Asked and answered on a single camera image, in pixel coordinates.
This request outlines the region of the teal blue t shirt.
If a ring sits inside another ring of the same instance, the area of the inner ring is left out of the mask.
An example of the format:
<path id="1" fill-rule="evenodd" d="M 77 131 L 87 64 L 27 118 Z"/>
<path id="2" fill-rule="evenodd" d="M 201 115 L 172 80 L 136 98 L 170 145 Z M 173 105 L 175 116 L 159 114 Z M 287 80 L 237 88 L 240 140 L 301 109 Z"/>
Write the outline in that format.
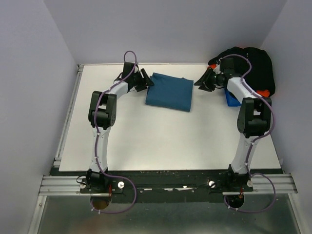
<path id="1" fill-rule="evenodd" d="M 145 104 L 184 112 L 191 111 L 194 85 L 192 80 L 159 73 L 153 73 L 151 80 L 154 85 L 148 88 Z"/>

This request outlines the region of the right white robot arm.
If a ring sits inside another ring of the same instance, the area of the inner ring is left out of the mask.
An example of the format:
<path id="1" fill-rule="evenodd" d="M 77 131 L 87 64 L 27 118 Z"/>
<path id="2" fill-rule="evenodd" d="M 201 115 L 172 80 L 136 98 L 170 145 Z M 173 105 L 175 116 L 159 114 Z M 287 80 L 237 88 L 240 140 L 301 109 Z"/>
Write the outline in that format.
<path id="1" fill-rule="evenodd" d="M 253 90 L 246 82 L 246 73 L 236 72 L 234 58 L 230 54 L 219 59 L 215 68 L 208 67 L 201 78 L 194 83 L 200 90 L 212 92 L 224 88 L 234 95 L 240 103 L 237 117 L 239 143 L 233 161 L 220 185 L 212 188 L 234 192 L 251 180 L 250 165 L 260 139 L 268 136 L 271 130 L 272 102 Z"/>

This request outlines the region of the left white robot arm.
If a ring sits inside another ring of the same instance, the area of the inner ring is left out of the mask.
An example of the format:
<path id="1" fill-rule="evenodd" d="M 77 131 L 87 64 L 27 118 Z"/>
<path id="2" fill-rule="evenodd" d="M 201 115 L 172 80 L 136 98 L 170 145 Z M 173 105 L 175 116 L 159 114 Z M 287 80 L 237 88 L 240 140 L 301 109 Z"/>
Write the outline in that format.
<path id="1" fill-rule="evenodd" d="M 107 148 L 111 128 L 117 118 L 117 101 L 132 89 L 146 90 L 154 83 L 144 69 L 136 62 L 125 62 L 123 71 L 108 90 L 93 91 L 89 106 L 88 120 L 93 130 L 93 152 L 91 164 L 86 174 L 86 187 L 98 193 L 109 188 L 112 178 L 107 176 Z"/>

